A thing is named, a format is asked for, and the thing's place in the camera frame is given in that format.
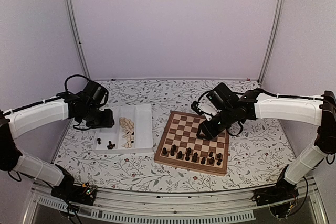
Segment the dark knight chess piece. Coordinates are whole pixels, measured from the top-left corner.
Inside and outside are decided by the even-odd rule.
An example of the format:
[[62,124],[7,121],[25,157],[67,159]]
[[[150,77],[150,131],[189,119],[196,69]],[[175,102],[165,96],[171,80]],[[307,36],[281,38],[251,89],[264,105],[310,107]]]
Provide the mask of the dark knight chess piece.
[[208,164],[209,164],[209,165],[213,165],[213,163],[214,163],[214,158],[212,157],[211,159],[209,159]]

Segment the wooden chess board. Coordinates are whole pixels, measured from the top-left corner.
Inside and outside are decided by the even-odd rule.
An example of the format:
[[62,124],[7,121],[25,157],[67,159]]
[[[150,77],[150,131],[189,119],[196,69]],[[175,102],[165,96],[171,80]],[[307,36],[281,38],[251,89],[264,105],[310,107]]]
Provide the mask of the wooden chess board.
[[[213,140],[202,140],[197,138],[196,133],[200,123],[205,121],[203,116],[197,114],[173,111],[164,128],[160,143],[154,155],[154,161],[158,164],[188,169],[194,172],[207,173],[211,175],[224,176],[227,173],[229,135],[222,132]],[[170,155],[172,145],[176,145],[175,155]],[[167,149],[167,155],[162,154],[163,148]],[[190,160],[185,160],[188,148],[191,148]],[[177,154],[182,151],[182,158],[178,159]],[[192,162],[193,153],[198,153],[198,162]],[[214,154],[214,163],[209,165],[209,153]],[[222,164],[217,165],[217,154],[222,153]],[[203,157],[206,157],[205,164],[201,164]]]

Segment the white plastic compartment tray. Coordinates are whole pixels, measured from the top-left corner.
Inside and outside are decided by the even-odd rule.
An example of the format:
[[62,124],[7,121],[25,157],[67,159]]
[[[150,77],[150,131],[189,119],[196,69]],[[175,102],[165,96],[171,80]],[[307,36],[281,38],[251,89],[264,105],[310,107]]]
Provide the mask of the white plastic compartment tray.
[[152,106],[149,103],[114,106],[115,125],[95,132],[92,150],[96,154],[131,154],[153,151]]

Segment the dark rook chess piece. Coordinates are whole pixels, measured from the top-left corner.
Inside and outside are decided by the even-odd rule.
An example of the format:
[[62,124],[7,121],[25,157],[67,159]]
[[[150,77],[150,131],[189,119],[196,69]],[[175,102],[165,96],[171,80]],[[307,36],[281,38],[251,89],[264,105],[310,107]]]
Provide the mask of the dark rook chess piece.
[[220,158],[218,161],[217,161],[217,165],[220,166],[222,164],[222,159]]

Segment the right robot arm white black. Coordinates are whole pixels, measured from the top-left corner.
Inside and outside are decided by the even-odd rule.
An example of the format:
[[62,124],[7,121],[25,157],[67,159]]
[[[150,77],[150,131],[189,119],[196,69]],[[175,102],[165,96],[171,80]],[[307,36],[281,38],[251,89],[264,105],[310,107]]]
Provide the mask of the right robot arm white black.
[[280,119],[317,126],[316,139],[282,170],[272,188],[271,196],[276,201],[284,200],[306,173],[328,155],[335,154],[335,95],[332,91],[308,97],[272,94],[261,88],[237,93],[220,83],[203,95],[211,102],[210,106],[202,105],[200,100],[191,105],[194,112],[206,118],[197,131],[201,139],[213,140],[234,123],[242,126],[247,120]]

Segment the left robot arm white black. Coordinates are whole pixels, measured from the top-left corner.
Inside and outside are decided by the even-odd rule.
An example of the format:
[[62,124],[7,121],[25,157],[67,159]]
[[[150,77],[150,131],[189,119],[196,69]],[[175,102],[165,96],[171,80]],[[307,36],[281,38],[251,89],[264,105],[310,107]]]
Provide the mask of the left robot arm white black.
[[74,178],[65,169],[20,151],[14,140],[44,125],[69,119],[78,123],[85,121],[86,130],[112,128],[112,110],[101,109],[106,105],[108,96],[105,87],[89,80],[78,93],[65,88],[64,92],[49,99],[1,112],[1,170],[45,181],[57,187],[67,200],[75,199],[78,188],[72,184]]

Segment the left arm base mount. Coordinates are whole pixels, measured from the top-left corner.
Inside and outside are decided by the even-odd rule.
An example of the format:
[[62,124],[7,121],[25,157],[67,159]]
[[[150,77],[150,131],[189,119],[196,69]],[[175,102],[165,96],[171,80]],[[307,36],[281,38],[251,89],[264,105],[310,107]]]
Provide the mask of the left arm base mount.
[[59,186],[53,186],[51,195],[65,202],[76,202],[92,206],[96,198],[96,188],[89,183],[76,185],[70,174],[65,174]]

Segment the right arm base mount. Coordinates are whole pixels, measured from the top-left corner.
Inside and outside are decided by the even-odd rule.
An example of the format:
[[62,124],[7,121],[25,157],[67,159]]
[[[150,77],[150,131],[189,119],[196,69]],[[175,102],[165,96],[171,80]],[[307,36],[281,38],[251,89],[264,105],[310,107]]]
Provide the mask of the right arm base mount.
[[291,214],[298,196],[299,193],[296,185],[285,180],[285,171],[283,170],[275,185],[255,189],[251,200],[255,202],[257,206],[273,204],[285,200],[286,202],[284,204],[270,207],[270,212],[273,216],[285,218]]

